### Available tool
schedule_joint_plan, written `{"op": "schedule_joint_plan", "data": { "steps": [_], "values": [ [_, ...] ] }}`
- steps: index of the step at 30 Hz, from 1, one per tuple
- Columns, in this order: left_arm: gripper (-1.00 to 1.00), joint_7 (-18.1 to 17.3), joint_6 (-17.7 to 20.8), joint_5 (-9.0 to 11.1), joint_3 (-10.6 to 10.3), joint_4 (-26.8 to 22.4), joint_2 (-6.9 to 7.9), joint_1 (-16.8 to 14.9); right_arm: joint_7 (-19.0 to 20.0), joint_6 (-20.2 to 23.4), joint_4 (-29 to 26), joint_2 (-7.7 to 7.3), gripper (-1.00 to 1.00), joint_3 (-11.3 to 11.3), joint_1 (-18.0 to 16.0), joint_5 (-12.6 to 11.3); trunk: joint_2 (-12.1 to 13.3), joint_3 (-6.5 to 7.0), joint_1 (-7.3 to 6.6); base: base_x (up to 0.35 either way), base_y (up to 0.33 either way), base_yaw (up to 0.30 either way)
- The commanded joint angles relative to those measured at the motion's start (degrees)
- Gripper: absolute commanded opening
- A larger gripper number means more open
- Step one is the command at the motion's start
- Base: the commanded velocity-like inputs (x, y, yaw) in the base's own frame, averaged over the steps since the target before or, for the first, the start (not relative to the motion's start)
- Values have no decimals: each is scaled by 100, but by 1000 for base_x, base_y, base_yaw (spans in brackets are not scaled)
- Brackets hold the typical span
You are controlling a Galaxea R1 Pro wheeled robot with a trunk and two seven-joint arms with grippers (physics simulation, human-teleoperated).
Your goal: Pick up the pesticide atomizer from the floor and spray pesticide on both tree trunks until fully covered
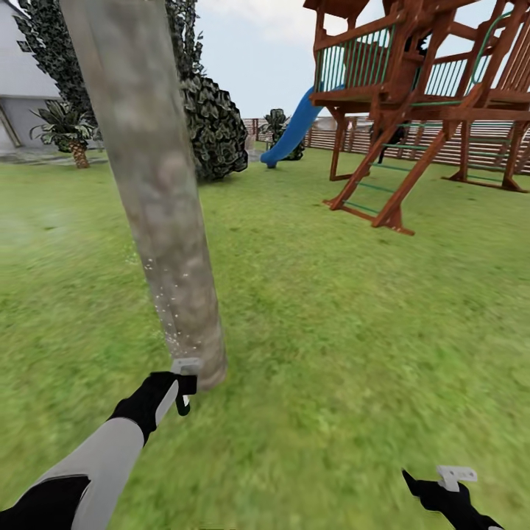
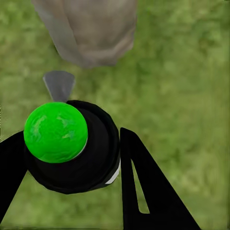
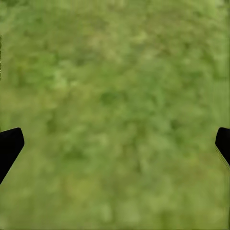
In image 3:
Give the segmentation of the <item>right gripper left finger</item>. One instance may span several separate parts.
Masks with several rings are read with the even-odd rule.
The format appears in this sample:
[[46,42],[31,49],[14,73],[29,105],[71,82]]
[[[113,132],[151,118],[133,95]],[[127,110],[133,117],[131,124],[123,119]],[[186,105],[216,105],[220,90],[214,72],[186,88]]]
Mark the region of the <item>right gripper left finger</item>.
[[24,138],[20,127],[0,133],[0,184],[23,147]]

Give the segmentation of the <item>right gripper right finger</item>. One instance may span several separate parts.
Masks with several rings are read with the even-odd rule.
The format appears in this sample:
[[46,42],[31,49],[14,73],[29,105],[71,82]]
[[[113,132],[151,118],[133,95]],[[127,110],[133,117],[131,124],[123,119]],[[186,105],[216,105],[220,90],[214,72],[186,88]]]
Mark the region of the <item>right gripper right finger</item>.
[[217,133],[215,144],[230,165],[230,129],[220,127]]

